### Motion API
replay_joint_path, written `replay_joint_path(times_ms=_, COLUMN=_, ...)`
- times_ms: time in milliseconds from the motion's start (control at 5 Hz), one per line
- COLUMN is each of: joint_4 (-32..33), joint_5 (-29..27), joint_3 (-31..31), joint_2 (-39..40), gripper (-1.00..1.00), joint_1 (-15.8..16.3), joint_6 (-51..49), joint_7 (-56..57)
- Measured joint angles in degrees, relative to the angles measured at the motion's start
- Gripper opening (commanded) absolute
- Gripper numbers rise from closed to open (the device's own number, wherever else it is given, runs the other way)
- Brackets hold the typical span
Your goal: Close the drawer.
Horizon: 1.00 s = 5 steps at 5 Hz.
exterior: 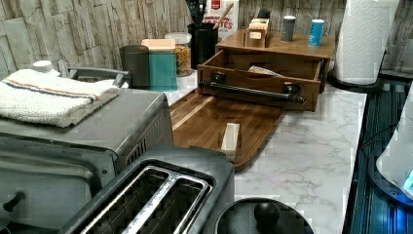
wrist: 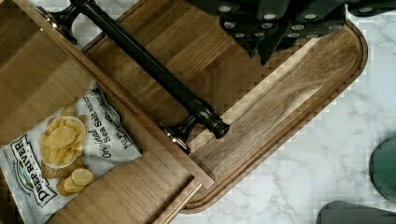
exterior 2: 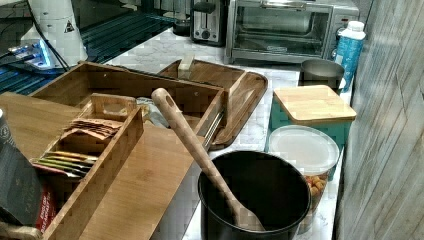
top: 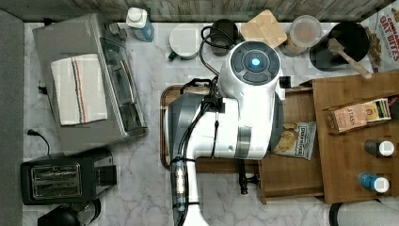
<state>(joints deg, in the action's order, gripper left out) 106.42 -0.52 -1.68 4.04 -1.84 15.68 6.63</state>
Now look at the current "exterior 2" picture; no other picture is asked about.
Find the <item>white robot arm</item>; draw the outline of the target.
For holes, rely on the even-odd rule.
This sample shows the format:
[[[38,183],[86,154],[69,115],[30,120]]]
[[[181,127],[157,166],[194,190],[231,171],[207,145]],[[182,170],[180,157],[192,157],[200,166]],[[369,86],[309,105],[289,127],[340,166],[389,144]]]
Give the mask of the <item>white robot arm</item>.
[[[71,0],[27,0],[33,26],[22,37],[35,43],[38,57],[28,64],[40,70],[77,65],[88,58]]]

